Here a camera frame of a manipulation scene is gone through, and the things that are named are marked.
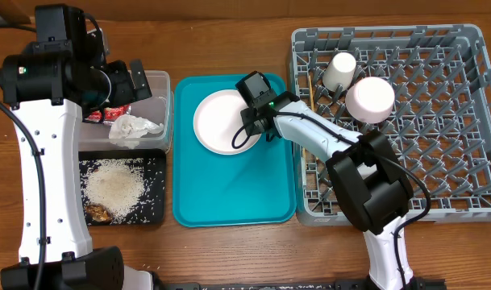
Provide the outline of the red foil snack wrapper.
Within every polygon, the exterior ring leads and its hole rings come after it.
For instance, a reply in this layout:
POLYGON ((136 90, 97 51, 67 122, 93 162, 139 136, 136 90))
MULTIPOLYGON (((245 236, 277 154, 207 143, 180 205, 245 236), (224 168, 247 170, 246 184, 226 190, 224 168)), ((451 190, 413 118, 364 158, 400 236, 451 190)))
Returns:
POLYGON ((94 111, 88 117, 86 117, 84 121, 94 122, 94 123, 112 123, 120 116, 124 114, 129 114, 130 112, 131 112, 130 105, 125 105, 115 108, 105 108, 103 110, 94 111))

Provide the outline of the white napkin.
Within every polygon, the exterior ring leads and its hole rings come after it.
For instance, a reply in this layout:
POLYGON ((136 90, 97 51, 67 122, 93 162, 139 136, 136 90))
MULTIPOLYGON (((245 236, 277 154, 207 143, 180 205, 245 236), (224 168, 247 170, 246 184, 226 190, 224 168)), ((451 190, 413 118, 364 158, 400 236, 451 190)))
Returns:
POLYGON ((162 123, 157 125, 146 118, 124 114, 113 122, 109 139, 113 144, 120 147, 134 149, 139 145, 139 141, 128 141, 128 139, 138 139, 148 133, 160 134, 163 130, 164 125, 162 123))

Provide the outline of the large pink plate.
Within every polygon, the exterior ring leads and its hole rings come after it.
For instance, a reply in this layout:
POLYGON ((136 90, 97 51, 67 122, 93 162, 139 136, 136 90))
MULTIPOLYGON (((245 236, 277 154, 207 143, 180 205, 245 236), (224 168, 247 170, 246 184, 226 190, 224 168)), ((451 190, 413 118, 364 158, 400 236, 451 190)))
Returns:
POLYGON ((245 101, 235 89, 224 89, 210 94, 198 105, 193 116, 193 130, 199 141, 209 151, 220 155, 236 155, 252 148, 261 135, 247 136, 241 131, 235 145, 246 143, 238 149, 231 141, 243 125, 240 112, 247 108, 245 101))

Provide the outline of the white paper cup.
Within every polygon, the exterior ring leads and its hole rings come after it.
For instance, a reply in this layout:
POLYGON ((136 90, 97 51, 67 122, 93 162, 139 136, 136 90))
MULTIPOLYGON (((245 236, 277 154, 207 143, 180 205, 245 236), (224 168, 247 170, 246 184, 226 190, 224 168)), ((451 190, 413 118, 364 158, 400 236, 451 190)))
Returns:
POLYGON ((356 59, 352 54, 348 52, 337 53, 324 72, 322 83, 331 92, 335 92, 339 86, 345 90, 352 83, 355 70, 356 59))

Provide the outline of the white rice pile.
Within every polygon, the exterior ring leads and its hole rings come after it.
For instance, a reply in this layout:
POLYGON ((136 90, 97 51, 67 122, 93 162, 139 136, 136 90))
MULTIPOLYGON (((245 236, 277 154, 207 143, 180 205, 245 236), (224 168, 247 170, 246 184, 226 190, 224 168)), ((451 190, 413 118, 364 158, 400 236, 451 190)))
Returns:
POLYGON ((128 159, 102 159, 87 167, 84 195, 115 217, 127 216, 144 193, 144 173, 128 159))

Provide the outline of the small pink bowl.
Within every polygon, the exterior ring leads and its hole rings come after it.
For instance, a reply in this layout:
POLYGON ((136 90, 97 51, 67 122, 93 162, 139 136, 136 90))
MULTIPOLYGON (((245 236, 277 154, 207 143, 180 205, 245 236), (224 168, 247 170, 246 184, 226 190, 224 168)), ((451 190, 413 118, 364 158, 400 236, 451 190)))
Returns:
POLYGON ((391 84, 380 77, 365 77, 345 97, 348 113, 357 121, 375 124, 390 116, 395 102, 391 84))

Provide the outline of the brown food scrap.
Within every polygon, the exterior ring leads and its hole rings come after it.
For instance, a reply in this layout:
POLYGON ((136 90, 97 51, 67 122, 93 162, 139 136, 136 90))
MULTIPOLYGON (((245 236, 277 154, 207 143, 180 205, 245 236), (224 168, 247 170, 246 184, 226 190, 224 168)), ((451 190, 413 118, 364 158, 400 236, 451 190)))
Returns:
POLYGON ((87 205, 85 211, 95 222, 108 223, 113 220, 112 214, 103 205, 87 205))

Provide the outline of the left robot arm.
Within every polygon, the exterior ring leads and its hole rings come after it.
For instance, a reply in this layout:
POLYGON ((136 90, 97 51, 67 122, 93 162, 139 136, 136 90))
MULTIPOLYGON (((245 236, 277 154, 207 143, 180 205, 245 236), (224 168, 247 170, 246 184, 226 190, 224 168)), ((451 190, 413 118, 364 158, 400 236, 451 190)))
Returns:
POLYGON ((23 182, 19 261, 0 272, 5 289, 159 289, 128 267, 116 246, 94 248, 78 159, 81 123, 94 111, 151 97, 139 60, 108 62, 90 14, 37 6, 34 42, 0 68, 0 110, 15 125, 23 182))

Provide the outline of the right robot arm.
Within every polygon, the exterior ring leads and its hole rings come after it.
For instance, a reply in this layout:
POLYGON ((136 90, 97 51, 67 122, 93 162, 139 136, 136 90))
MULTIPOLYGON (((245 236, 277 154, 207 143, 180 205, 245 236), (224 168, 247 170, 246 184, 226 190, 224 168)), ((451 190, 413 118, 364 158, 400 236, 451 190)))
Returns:
POLYGON ((237 132, 286 139, 323 160, 342 213, 364 234, 370 284, 407 288, 414 274, 404 224, 413 189, 388 139, 377 130, 363 135, 335 125, 290 91, 276 93, 261 72, 249 73, 235 87, 246 103, 237 132))

